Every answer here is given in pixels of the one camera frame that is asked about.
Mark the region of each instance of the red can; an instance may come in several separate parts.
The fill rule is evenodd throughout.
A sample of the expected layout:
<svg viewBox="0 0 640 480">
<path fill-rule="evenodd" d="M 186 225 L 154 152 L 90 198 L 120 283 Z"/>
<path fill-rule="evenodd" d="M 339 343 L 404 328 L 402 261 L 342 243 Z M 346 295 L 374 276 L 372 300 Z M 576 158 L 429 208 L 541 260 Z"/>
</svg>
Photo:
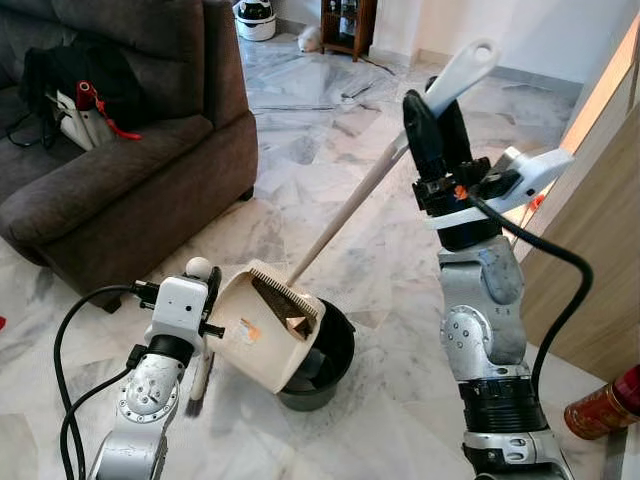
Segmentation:
<svg viewBox="0 0 640 480">
<path fill-rule="evenodd" d="M 564 420 L 585 440 L 595 440 L 640 422 L 640 365 L 614 383 L 569 405 Z"/>
</svg>

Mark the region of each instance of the wooden cabinet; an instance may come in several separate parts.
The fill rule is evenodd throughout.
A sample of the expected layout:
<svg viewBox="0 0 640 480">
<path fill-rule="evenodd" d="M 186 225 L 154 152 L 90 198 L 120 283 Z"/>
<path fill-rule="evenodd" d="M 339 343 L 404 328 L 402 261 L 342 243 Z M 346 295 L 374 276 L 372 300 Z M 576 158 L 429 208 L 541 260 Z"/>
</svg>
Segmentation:
<svg viewBox="0 0 640 480">
<path fill-rule="evenodd" d="M 640 362 L 638 25 L 640 17 L 562 143 L 574 153 L 574 164 L 527 225 L 591 263 L 593 288 L 551 351 L 606 381 Z M 539 344 L 580 276 L 566 263 L 524 247 L 516 246 L 516 256 L 525 255 L 523 322 L 529 340 Z"/>
<path fill-rule="evenodd" d="M 376 7 L 377 0 L 322 0 L 322 53 L 325 49 L 347 53 L 354 62 L 368 53 L 373 42 Z"/>
</svg>

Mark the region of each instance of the white handle grip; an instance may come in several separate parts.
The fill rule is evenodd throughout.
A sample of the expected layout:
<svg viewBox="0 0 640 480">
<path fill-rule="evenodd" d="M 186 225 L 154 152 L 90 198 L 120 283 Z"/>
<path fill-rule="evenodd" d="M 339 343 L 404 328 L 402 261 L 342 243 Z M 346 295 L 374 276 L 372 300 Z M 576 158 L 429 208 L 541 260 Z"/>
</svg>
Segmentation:
<svg viewBox="0 0 640 480">
<path fill-rule="evenodd" d="M 439 117 L 456 98 L 491 72 L 499 58 L 500 49 L 493 40 L 482 38 L 470 43 L 451 59 L 422 100 Z"/>
<path fill-rule="evenodd" d="M 484 78 L 498 63 L 500 51 L 493 40 L 481 39 L 463 48 L 444 68 L 431 88 L 422 96 L 436 117 L 439 117 L 458 96 Z M 316 240 L 287 280 L 291 287 L 317 258 L 322 249 L 338 233 L 369 194 L 398 163 L 409 148 L 404 130 L 396 137 L 376 161 L 367 176 L 356 187 L 336 217 Z"/>
</svg>

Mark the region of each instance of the white cat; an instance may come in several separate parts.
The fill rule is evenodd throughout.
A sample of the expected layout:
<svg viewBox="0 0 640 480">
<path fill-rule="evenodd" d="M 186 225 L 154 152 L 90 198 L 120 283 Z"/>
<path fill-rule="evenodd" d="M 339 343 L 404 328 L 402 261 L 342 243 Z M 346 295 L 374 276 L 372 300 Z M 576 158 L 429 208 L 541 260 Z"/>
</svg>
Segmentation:
<svg viewBox="0 0 640 480">
<path fill-rule="evenodd" d="M 308 26 L 298 37 L 298 47 L 304 53 L 315 52 L 322 46 L 322 36 L 318 27 Z"/>
</svg>

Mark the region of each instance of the white wall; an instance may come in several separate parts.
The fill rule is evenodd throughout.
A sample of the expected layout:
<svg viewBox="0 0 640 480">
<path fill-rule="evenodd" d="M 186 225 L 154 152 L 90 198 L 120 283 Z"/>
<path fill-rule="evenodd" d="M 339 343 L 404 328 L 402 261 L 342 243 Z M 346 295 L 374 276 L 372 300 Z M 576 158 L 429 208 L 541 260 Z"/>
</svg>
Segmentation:
<svg viewBox="0 0 640 480">
<path fill-rule="evenodd" d="M 407 59 L 417 51 L 424 0 L 378 0 L 373 48 Z"/>
<path fill-rule="evenodd" d="M 411 57 L 453 55 L 488 36 L 501 65 L 584 83 L 594 59 L 611 49 L 609 32 L 637 0 L 378 0 L 373 46 Z"/>
<path fill-rule="evenodd" d="M 271 0 L 271 3 L 280 18 L 320 26 L 321 0 Z"/>
</svg>

